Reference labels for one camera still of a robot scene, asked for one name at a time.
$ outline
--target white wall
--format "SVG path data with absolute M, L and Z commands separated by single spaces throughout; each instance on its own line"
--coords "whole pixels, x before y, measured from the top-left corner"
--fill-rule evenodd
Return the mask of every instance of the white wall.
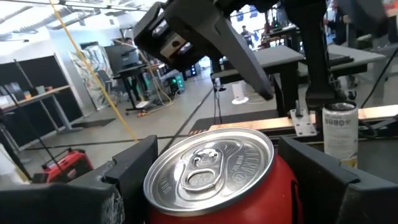
M 139 11 L 130 12 L 117 18 L 101 14 L 85 19 L 86 26 L 75 23 L 67 28 L 79 47 L 82 43 L 94 41 L 106 47 L 113 44 L 112 39 L 121 37 L 119 27 L 135 25 L 144 14 L 145 12 Z M 114 25 L 110 24 L 110 19 L 114 21 Z M 0 63 L 13 62 L 14 59 L 30 60 L 55 54 L 66 79 L 73 85 L 73 93 L 83 113 L 88 114 L 95 110 L 82 79 L 70 60 L 68 52 L 75 52 L 75 49 L 63 29 L 47 30 L 43 27 L 39 29 L 38 34 L 27 35 L 21 39 L 29 39 L 29 42 L 0 42 Z
M 135 11 L 118 16 L 120 28 L 132 27 L 145 15 L 146 12 Z
M 103 47 L 113 44 L 112 39 L 120 38 L 121 34 L 118 27 L 112 29 L 86 29 L 86 30 L 70 30 L 73 40 L 77 46 L 80 44 L 97 41 Z M 55 46 L 55 51 L 59 56 L 59 60 L 63 63 L 65 71 L 67 71 L 71 83 L 75 86 L 76 91 L 81 99 L 81 107 L 84 114 L 88 114 L 95 110 L 91 98 L 80 78 L 68 52 L 76 52 L 69 38 L 62 30 L 51 30 L 50 36 Z
M 59 55 L 56 54 L 56 48 L 53 40 L 45 27 L 37 29 L 38 33 L 34 35 L 22 35 L 18 39 L 28 39 L 29 42 L 0 42 L 0 63 L 10 63 L 17 61 L 31 60 L 35 58 L 53 56 L 57 58 L 65 78 L 71 84 L 71 79 L 64 69 L 64 64 L 60 61 Z M 72 87 L 72 92 L 79 105 L 82 101 L 76 88 Z

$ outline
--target yellow rope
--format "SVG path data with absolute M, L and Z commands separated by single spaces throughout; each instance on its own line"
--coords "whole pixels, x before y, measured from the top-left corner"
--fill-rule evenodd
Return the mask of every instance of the yellow rope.
M 105 90 L 105 87 L 102 85 L 101 81 L 99 80 L 99 78 L 97 77 L 97 75 L 95 74 L 94 70 L 92 69 L 92 67 L 90 66 L 90 64 L 87 62 L 85 56 L 82 54 L 82 52 L 80 51 L 80 49 L 77 47 L 75 41 L 73 40 L 72 36 L 70 35 L 65 23 L 62 21 L 60 14 L 58 13 L 58 11 L 55 9 L 55 6 L 52 2 L 52 0 L 50 0 L 50 4 L 52 9 L 54 10 L 54 14 L 57 17 L 58 21 L 61 23 L 61 26 L 63 27 L 63 29 L 65 30 L 65 32 L 67 33 L 67 36 L 70 40 L 70 42 L 72 43 L 73 47 L 75 48 L 77 54 L 79 55 L 79 57 L 82 59 L 83 63 L 86 65 L 87 69 L 90 71 L 91 76 L 94 77 L 94 79 L 96 80 L 97 84 L 99 85 L 99 87 L 101 88 L 101 91 L 104 93 L 105 98 L 107 99 L 107 101 L 109 102 L 109 104 L 111 105 L 112 109 L 114 110 L 114 112 L 116 113 L 116 116 L 119 118 L 119 120 L 122 122 L 124 128 L 126 128 L 126 131 L 129 133 L 129 135 L 132 137 L 132 139 L 136 142 L 138 142 L 138 139 L 136 138 L 136 135 L 133 133 L 132 129 L 129 127 L 129 125 L 127 124 L 126 120 L 124 120 L 124 118 L 121 116 L 120 112 L 118 111 L 117 107 L 115 106 L 115 104 L 112 102 L 111 97 L 108 95 L 108 93 Z

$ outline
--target wooden strip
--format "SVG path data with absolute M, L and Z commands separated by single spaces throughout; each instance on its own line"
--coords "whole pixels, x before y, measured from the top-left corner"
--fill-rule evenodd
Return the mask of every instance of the wooden strip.
M 378 107 L 358 110 L 358 118 L 361 120 L 391 118 L 396 114 L 398 114 L 398 105 L 378 106 Z M 311 114 L 310 119 L 312 123 L 314 123 L 315 115 Z M 288 119 L 288 117 L 273 118 L 273 119 L 263 119 L 257 121 L 230 123 L 230 124 L 217 124 L 210 127 L 210 130 L 219 129 L 219 128 L 231 128 L 231 127 L 251 128 L 255 130 L 293 128 L 293 122 L 291 119 Z

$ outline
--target black partition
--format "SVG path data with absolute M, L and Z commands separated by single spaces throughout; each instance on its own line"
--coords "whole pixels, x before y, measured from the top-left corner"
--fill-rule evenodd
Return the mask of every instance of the black partition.
M 54 56 L 20 61 L 19 64 L 25 71 L 33 86 L 43 85 L 58 88 L 69 85 L 57 62 L 57 59 Z M 5 85 L 11 82 L 18 82 L 23 91 L 28 90 L 30 87 L 22 72 L 18 69 L 14 62 L 1 64 L 0 85 Z M 76 120 L 83 116 L 76 98 L 70 88 L 60 91 L 58 94 L 56 94 L 56 97 L 69 121 Z M 44 99 L 43 102 L 57 126 L 59 128 L 62 127 L 63 124 L 58 116 L 57 111 L 55 110 L 53 100 L 51 98 L 47 98 Z M 22 108 L 29 117 L 29 120 L 35 127 L 36 131 L 41 136 L 55 130 L 49 117 L 46 115 L 43 107 L 40 105 L 40 102 L 32 103 Z M 18 113 L 18 110 L 15 109 L 14 112 L 16 112 L 14 115 L 8 116 L 6 127 L 18 145 L 22 146 L 33 141 L 36 136 L 29 128 L 29 125 L 26 124 L 25 119 L 21 116 L 21 114 Z

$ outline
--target white stand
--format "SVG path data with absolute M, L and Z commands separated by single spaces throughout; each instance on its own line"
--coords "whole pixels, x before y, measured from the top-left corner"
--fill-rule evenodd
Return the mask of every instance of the white stand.
M 232 101 L 232 104 L 240 105 L 249 101 L 249 98 L 244 96 L 243 81 L 233 83 L 232 91 L 234 93 L 234 100 Z

